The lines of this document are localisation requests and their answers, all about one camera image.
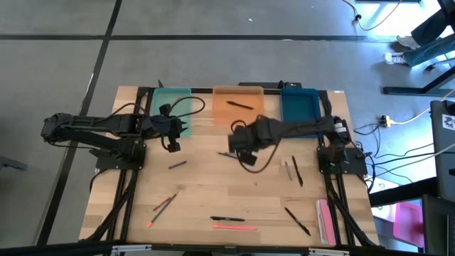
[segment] black pen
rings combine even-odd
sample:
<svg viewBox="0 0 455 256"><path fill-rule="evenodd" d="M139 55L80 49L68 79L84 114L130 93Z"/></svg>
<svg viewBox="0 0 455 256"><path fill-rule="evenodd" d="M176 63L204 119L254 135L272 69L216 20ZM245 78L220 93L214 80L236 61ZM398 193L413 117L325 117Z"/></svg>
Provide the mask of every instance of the black pen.
<svg viewBox="0 0 455 256"><path fill-rule="evenodd" d="M297 178L299 179L300 186L303 187L304 186L304 181L302 181L302 179L300 177L300 173L299 173L299 170L297 168L296 158L294 156L292 156L292 161L294 162L294 167L296 168Z"/></svg>
<svg viewBox="0 0 455 256"><path fill-rule="evenodd" d="M243 107L243 108L246 108L246 109L248 109L248 110L253 110L253 109L254 109L254 108L252 108L252 107L250 107L250 106L245 106L245 105L242 105L242 104L233 102L233 101L227 101L226 103L228 103L228 104L230 104L230 105L237 106L237 107Z"/></svg>
<svg viewBox="0 0 455 256"><path fill-rule="evenodd" d="M245 221L241 218L230 218L230 217L218 217L218 216L211 216L212 220L231 220L231 221Z"/></svg>
<svg viewBox="0 0 455 256"><path fill-rule="evenodd" d="M310 235L310 231L308 230L308 228L305 228L305 226L302 225L302 223L300 223L299 220L297 220L296 216L294 216L294 214L292 214L291 211L290 211L288 208L284 207L284 209L286 210L287 213L290 214L290 216L294 219L294 221L295 221L297 224L299 224L300 228L303 229L303 230L305 231L305 233L307 233L309 236L311 236L311 235Z"/></svg>

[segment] black floor stripe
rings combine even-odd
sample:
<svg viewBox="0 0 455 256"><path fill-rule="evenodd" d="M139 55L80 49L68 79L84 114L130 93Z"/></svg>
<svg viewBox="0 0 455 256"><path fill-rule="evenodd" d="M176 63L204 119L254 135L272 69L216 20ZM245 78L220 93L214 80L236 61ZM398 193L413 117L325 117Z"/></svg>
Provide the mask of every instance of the black floor stripe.
<svg viewBox="0 0 455 256"><path fill-rule="evenodd" d="M293 35L113 35L111 41L160 40L244 40L244 41L355 41L371 43L395 42L395 36L293 36Z"/></svg>
<svg viewBox="0 0 455 256"><path fill-rule="evenodd" d="M0 34L0 40L52 40L52 41L89 41L104 40L104 35L32 35L32 34Z"/></svg>
<svg viewBox="0 0 455 256"><path fill-rule="evenodd" d="M391 43L395 36L305 36L305 35L113 35L113 26L109 26L106 35L26 35L26 34L0 34L0 41L7 40L49 40L49 41L178 41L178 40L244 40L244 41L340 41L340 42L365 42L365 43Z"/></svg>
<svg viewBox="0 0 455 256"><path fill-rule="evenodd" d="M112 35L112 31L114 29L115 22L117 21L121 5L122 0L116 0L114 10L112 11L111 19L109 20L109 25L107 26L105 34L106 37ZM85 93L85 98L82 101L82 107L79 111L79 115L85 116L88 113L88 109L93 98L93 93L95 92L98 77L100 76L101 67L105 60L108 46L109 40L108 39L103 40L100 52L98 53L98 57L95 63L95 67L93 68L92 78L90 79L87 92ZM77 142L70 142L70 146L77 146ZM43 226L38 236L37 245L46 245L48 243L50 232L52 231L52 226L57 215L58 206L60 205L60 201L63 196L63 191L65 190L71 166L73 165L75 154L76 148L74 147L67 148L65 151L65 155L62 159L62 164L60 165L60 169L58 170L58 180L55 185L55 189L53 190L52 199L50 200L49 207L45 213Z"/></svg>

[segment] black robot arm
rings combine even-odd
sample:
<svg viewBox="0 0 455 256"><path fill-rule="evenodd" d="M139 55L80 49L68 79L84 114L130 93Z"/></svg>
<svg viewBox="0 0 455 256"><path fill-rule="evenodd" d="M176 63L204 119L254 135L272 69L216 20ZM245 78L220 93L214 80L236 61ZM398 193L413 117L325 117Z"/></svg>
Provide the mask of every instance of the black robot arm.
<svg viewBox="0 0 455 256"><path fill-rule="evenodd" d="M160 107L160 113L111 114L108 117L81 117L58 113L44 120L41 136L45 142L76 141L93 148L90 153L98 158L97 169L141 169L144 165L146 145L144 140L167 137L169 144L163 148L169 152L180 151L176 141L186 130L179 118L169 115L171 105ZM119 138L113 139L99 134L109 132Z"/></svg>
<svg viewBox="0 0 455 256"><path fill-rule="evenodd" d="M284 137L302 137L310 134L323 134L330 141L329 158L332 163L346 161L346 144L350 134L344 119L340 117L322 117L308 122L281 122L262 115L253 123L237 125L228 136L229 151L236 152L239 160L248 165L255 165L257 157L252 152L278 145Z"/></svg>

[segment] person's leg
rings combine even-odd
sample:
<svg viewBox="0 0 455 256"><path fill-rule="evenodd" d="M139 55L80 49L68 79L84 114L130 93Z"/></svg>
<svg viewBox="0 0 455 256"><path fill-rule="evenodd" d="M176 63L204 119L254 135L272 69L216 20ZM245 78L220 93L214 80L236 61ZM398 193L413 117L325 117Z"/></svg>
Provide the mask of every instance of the person's leg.
<svg viewBox="0 0 455 256"><path fill-rule="evenodd" d="M412 38L420 46L435 41L449 25L442 10L437 11L412 32Z"/></svg>
<svg viewBox="0 0 455 256"><path fill-rule="evenodd" d="M455 34L435 40L416 50L404 52L406 63L414 67L439 55L455 50Z"/></svg>

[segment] orange tray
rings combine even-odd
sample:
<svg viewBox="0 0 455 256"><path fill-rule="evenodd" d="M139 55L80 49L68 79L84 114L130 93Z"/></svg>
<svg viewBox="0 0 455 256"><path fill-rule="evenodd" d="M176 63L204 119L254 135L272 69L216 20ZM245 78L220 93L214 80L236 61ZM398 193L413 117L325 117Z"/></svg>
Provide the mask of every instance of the orange tray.
<svg viewBox="0 0 455 256"><path fill-rule="evenodd" d="M227 101L252 107L252 110L230 105ZM260 86L215 86L212 117L215 124L230 126L236 120L246 124L264 114L264 88Z"/></svg>

